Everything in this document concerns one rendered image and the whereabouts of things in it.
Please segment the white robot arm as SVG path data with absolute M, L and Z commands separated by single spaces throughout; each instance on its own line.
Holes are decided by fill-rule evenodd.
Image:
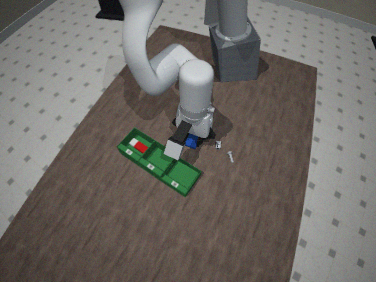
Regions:
M 179 80 L 180 110 L 190 119 L 214 113 L 211 94 L 214 70 L 180 44 L 171 44 L 148 59 L 146 40 L 150 26 L 163 0 L 119 0 L 124 11 L 122 46 L 125 61 L 141 89 L 159 96 Z M 247 22 L 248 0 L 217 0 L 219 24 L 216 36 L 226 42 L 238 42 L 251 34 Z M 220 29 L 220 30 L 219 30 Z M 179 71 L 180 70 L 180 71 Z M 192 124 L 181 121 L 168 138 L 164 154 L 181 158 L 184 142 Z

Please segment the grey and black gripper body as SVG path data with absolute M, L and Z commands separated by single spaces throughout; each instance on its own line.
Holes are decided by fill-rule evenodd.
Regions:
M 180 110 L 180 103 L 179 103 L 178 108 L 177 108 L 177 113 L 176 113 L 176 127 L 177 128 L 180 125 L 182 120 L 187 123 L 192 124 L 188 133 L 201 137 L 201 138 L 207 138 L 209 135 L 210 127 L 212 128 L 212 125 L 213 125 L 213 113 L 209 112 L 208 115 L 200 119 L 190 119 L 182 114 Z

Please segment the green rack of bins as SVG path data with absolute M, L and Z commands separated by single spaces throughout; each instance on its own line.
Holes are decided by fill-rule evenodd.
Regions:
M 129 144 L 133 138 L 148 147 L 144 153 Z M 184 197 L 187 196 L 201 176 L 201 170 L 181 158 L 176 160 L 165 155 L 166 147 L 164 145 L 135 127 L 119 143 L 117 148 L 126 158 Z

